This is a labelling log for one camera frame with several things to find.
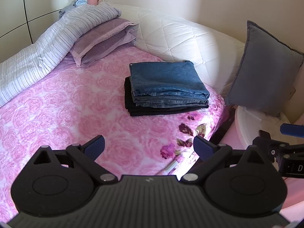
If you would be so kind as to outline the blue denim jeans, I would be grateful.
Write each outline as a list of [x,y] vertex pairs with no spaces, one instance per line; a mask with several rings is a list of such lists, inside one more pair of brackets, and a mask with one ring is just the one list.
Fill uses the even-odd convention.
[[207,107],[210,93],[191,61],[131,63],[133,102],[151,108]]

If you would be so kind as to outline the blue clothes pile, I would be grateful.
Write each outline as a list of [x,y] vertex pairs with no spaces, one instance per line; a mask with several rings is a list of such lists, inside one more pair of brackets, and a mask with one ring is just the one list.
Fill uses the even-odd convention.
[[65,6],[59,11],[59,19],[61,19],[65,13],[71,11],[72,9],[87,4],[87,0],[74,0],[69,5]]

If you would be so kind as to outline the white storage bin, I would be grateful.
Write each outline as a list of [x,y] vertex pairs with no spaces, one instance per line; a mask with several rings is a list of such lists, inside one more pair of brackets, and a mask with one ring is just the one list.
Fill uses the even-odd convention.
[[[260,130],[268,132],[271,138],[277,141],[291,145],[303,143],[303,138],[280,133],[281,124],[289,122],[283,113],[279,117],[273,117],[238,106],[233,114],[233,118],[230,119],[232,124],[220,143],[230,145],[234,149],[247,148],[253,139],[259,136]],[[281,214],[290,221],[300,221],[303,219],[303,179],[284,178],[284,181],[288,193]]]

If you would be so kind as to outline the pink floral bed blanket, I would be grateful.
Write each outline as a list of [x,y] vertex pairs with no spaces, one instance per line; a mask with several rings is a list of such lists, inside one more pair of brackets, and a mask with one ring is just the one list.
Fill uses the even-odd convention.
[[44,79],[1,108],[1,220],[17,210],[10,188],[42,145],[54,150],[105,138],[97,163],[120,177],[181,177],[198,160],[196,135],[210,139],[224,114],[224,99],[209,89],[209,107],[175,115],[132,117],[125,108],[124,82],[129,65],[159,58],[123,45],[89,67],[77,67],[71,55]]

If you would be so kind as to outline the grey square cushion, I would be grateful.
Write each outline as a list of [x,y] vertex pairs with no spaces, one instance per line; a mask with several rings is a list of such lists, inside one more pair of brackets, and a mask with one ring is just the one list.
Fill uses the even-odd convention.
[[303,64],[303,53],[279,41],[253,21],[225,103],[277,116]]

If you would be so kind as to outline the striped white duvet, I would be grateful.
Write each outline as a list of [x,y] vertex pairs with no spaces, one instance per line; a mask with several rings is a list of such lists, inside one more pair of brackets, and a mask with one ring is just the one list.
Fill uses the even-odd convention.
[[65,13],[35,43],[1,63],[1,105],[48,75],[81,36],[121,14],[105,2],[81,5]]

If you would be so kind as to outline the purple pillow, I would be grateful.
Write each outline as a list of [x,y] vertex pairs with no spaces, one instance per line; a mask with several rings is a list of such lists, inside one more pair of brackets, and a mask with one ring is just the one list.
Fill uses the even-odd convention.
[[70,50],[78,67],[87,67],[104,58],[117,47],[136,40],[138,24],[126,19],[112,19],[81,36]]

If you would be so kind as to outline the white quilted headboard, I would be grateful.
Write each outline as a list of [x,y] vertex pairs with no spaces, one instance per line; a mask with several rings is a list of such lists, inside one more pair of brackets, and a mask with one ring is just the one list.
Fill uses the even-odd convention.
[[189,60],[201,81],[225,97],[245,44],[212,28],[141,7],[114,4],[122,19],[137,23],[135,45],[167,62]]

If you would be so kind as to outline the white wardrobe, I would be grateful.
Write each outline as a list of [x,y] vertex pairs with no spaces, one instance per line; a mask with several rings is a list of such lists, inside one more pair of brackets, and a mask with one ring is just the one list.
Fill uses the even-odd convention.
[[1,0],[1,62],[35,43],[73,0]]

